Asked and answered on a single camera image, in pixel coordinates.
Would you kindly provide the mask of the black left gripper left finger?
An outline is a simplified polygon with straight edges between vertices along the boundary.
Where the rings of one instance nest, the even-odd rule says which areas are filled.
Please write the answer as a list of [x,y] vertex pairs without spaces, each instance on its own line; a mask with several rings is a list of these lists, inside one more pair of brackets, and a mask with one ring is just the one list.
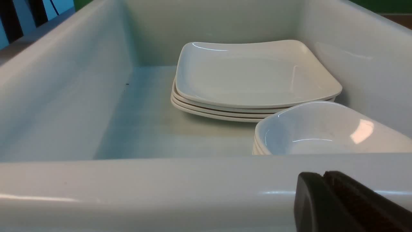
[[318,173],[297,178],[293,206],[297,232],[363,232]]

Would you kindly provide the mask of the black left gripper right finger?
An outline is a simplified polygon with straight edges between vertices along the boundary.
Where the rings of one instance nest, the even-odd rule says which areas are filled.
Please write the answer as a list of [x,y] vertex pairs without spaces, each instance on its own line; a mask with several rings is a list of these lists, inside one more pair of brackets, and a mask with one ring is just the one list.
[[339,171],[323,178],[350,216],[366,232],[410,232],[412,213]]

